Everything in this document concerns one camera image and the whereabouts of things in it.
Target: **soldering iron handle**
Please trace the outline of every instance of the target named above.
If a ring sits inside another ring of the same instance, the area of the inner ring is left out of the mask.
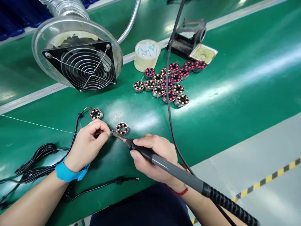
[[[140,154],[148,161],[151,162],[153,155],[157,155],[152,150],[146,147],[141,147],[133,143],[134,139],[127,139],[125,141],[125,145],[128,147],[129,150],[137,150]]]
[[[175,178],[179,179],[180,181],[184,182],[186,185],[192,187],[194,190],[198,191],[205,197],[210,196],[210,186],[206,184],[204,181],[200,180],[196,176],[191,175],[190,173],[182,170],[178,166],[172,164],[171,162],[167,161],[166,159],[160,157],[159,155],[153,155],[152,161],[153,164],[156,164],[166,172],[173,175]]]

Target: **person's lap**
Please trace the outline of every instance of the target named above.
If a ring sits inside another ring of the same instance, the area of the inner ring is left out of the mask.
[[[90,226],[96,225],[192,225],[181,197],[166,184],[153,186],[92,215]]]

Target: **black wire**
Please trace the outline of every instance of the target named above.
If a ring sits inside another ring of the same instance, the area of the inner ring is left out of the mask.
[[[94,187],[94,188],[90,188],[90,189],[87,189],[87,190],[84,190],[84,191],[82,191],[81,193],[79,193],[78,195],[76,195],[76,196],[74,196],[74,197],[72,197],[72,198],[70,198],[69,197],[69,193],[67,193],[67,195],[65,195],[65,197],[66,198],[68,198],[68,199],[66,199],[65,200],[65,202],[71,202],[71,201],[73,201],[74,199],[76,199],[77,197],[79,197],[79,196],[81,196],[81,195],[83,195],[83,194],[85,194],[85,193],[88,193],[88,192],[91,192],[91,191],[95,191],[95,190],[97,190],[97,189],[99,189],[99,188],[102,188],[102,187],[105,187],[105,186],[107,186],[107,185],[109,185],[109,184],[113,184],[113,183],[116,183],[116,184],[118,184],[118,185],[121,185],[123,182],[125,182],[125,181],[139,181],[139,178],[136,178],[136,177],[128,177],[128,178],[117,178],[117,179],[114,179],[114,180],[111,180],[111,181],[109,181],[109,182],[107,182],[107,183],[105,183],[105,184],[102,184],[102,185],[100,185],[100,186],[97,186],[97,187]]]
[[[75,131],[74,131],[74,134],[73,134],[73,138],[72,138],[72,141],[71,141],[71,145],[70,145],[70,148],[68,150],[66,149],[57,149],[55,147],[54,144],[52,143],[47,143],[47,144],[44,144],[42,145],[41,147],[39,147],[33,157],[28,160],[26,163],[22,164],[16,171],[15,171],[15,174],[17,176],[20,176],[21,174],[23,174],[22,178],[20,179],[20,181],[17,181],[17,180],[14,180],[14,179],[6,179],[6,180],[3,180],[3,181],[0,181],[0,184],[3,184],[5,182],[14,182],[16,183],[17,185],[9,192],[7,193],[5,196],[3,196],[1,199],[0,199],[0,204],[11,194],[13,193],[18,187],[20,184],[27,184],[27,183],[30,183],[30,182],[34,182],[36,181],[37,179],[39,179],[40,177],[43,177],[43,176],[47,176],[49,175],[52,171],[55,170],[55,167],[61,162],[63,161],[63,159],[69,154],[69,152],[71,151],[71,148],[74,144],[74,140],[75,140],[75,137],[76,137],[76,132],[77,132],[77,127],[78,127],[78,122],[79,122],[79,119],[82,117],[82,113],[85,111],[85,109],[79,113],[77,115],[77,121],[76,121],[76,125],[75,125]],[[39,168],[34,168],[34,166],[45,156],[48,156],[48,155],[51,155],[51,154],[55,154],[57,153],[58,151],[67,151],[67,153],[65,154],[65,156],[60,160],[58,161],[57,163],[55,163],[54,165],[50,166],[50,167],[39,167]]]
[[[34,155],[31,157],[30,160],[28,160],[26,163],[22,164],[16,171],[15,174],[17,176],[23,174],[24,172],[28,171],[29,169],[32,169],[42,158],[48,155],[52,155],[57,153],[60,150],[67,151],[65,149],[57,149],[54,144],[47,143],[39,147]]]
[[[183,163],[185,164],[185,166],[187,167],[187,169],[189,170],[189,172],[195,176],[194,172],[191,170],[191,168],[188,166],[187,162],[185,161],[184,157],[182,156],[182,153],[180,152],[179,148],[178,148],[178,145],[177,145],[177,142],[176,142],[176,138],[175,138],[175,134],[174,134],[174,131],[173,131],[173,126],[172,126],[172,116],[171,116],[171,111],[170,111],[170,100],[168,98],[168,69],[169,69],[169,58],[170,58],[170,54],[171,54],[171,51],[172,51],[172,43],[173,43],[173,40],[174,40],[174,37],[175,37],[175,33],[176,33],[176,29],[177,29],[177,26],[178,26],[178,23],[179,23],[179,20],[180,20],[180,16],[181,16],[181,13],[182,13],[182,10],[183,10],[183,7],[184,7],[184,4],[185,4],[185,0],[182,0],[181,1],[181,5],[180,5],[180,8],[179,8],[179,11],[178,11],[178,15],[176,17],[176,21],[175,21],[175,25],[173,27],[173,31],[172,31],[172,35],[170,37],[170,40],[168,42],[168,54],[167,54],[167,61],[166,61],[166,71],[165,71],[165,81],[166,81],[166,99],[167,99],[167,106],[168,106],[168,117],[169,117],[169,123],[170,123],[170,129],[171,129],[171,133],[172,133],[172,139],[173,139],[173,142],[175,144],[175,148],[179,154],[179,156],[181,157]],[[221,214],[227,219],[227,221],[232,225],[232,226],[236,226],[236,224],[232,221],[232,219],[225,213],[225,211],[214,201],[212,201],[217,209],[221,212]]]

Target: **forearm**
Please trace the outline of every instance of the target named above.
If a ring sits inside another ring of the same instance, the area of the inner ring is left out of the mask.
[[[186,186],[183,182],[176,180],[170,187],[178,193],[183,192]],[[192,188],[188,188],[186,194],[181,196],[195,217],[203,226],[230,225],[226,218],[221,214],[214,203]],[[245,224],[230,212],[225,210],[227,215],[234,221],[237,226],[245,226]]]
[[[53,171],[0,215],[0,225],[45,225],[68,184]]]

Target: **blue anti-static wrist strap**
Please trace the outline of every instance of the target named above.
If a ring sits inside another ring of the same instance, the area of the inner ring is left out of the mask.
[[[86,165],[85,168],[79,171],[78,173],[74,173],[70,169],[68,169],[67,166],[65,166],[64,164],[65,159],[66,157],[55,167],[57,178],[66,182],[71,182],[75,179],[77,180],[83,179],[91,163]]]

